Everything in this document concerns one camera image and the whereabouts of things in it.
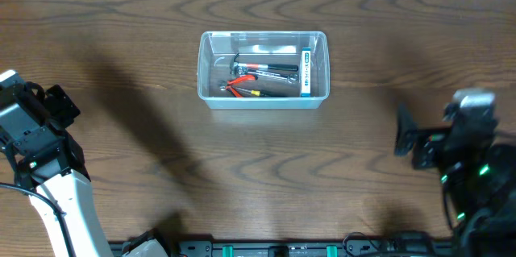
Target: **green light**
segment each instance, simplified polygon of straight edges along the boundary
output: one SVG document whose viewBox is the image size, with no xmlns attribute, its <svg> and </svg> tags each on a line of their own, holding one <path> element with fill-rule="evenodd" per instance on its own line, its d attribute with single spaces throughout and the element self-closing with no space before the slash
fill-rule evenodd
<svg viewBox="0 0 516 257">
<path fill-rule="evenodd" d="M 482 175 L 484 175 L 488 171 L 489 171 L 489 165 L 486 164 L 486 165 L 484 165 L 484 167 L 482 167 L 481 171 L 479 172 L 479 175 L 482 176 Z"/>
</svg>

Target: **screwdriver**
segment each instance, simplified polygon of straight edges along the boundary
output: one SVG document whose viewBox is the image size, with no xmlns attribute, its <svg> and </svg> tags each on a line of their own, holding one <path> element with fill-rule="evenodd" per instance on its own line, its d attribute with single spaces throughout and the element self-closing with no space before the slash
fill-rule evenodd
<svg viewBox="0 0 516 257">
<path fill-rule="evenodd" d="M 283 95 L 277 95 L 277 94 L 272 94 L 269 92 L 263 92 L 263 91 L 258 91 L 258 90 L 244 89 L 244 88 L 240 88 L 240 87 L 233 87 L 233 89 L 236 89 L 237 91 L 239 91 L 241 93 L 248 93 L 248 94 L 251 94 L 251 95 L 254 95 L 257 97 L 284 97 Z"/>
</svg>

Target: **pliers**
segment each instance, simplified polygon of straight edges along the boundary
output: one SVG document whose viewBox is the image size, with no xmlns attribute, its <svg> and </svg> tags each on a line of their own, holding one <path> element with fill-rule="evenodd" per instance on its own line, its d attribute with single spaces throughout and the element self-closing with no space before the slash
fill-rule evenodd
<svg viewBox="0 0 516 257">
<path fill-rule="evenodd" d="M 239 84 L 239 83 L 242 83 L 242 82 L 245 82 L 245 81 L 254 81 L 254 80 L 256 80 L 256 76 L 255 75 L 251 75 L 251 74 L 243 75 L 241 77 L 237 77 L 234 80 L 228 81 L 227 83 L 222 81 L 220 83 L 220 89 L 222 91 L 223 90 L 230 91 L 233 94 L 233 96 L 235 96 L 235 97 L 243 97 L 242 95 L 240 95 L 240 93 L 238 93 L 235 89 L 233 89 L 232 86 L 236 85 L 236 84 Z"/>
</svg>

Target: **wood grain surface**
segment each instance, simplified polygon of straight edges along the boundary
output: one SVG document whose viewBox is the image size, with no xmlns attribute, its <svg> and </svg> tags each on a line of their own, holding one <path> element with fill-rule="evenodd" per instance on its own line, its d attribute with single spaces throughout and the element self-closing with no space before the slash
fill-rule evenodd
<svg viewBox="0 0 516 257">
<path fill-rule="evenodd" d="M 326 33 L 331 94 L 317 110 L 209 110 L 204 31 Z M 516 0 L 0 0 L 0 69 L 81 109 L 102 228 L 167 236 L 341 239 L 449 235 L 435 171 L 393 156 L 397 103 L 438 125 L 456 89 L 497 92 L 516 131 Z M 12 171 L 0 162 L 0 181 Z M 0 191 L 0 256 L 51 256 L 43 223 Z"/>
</svg>

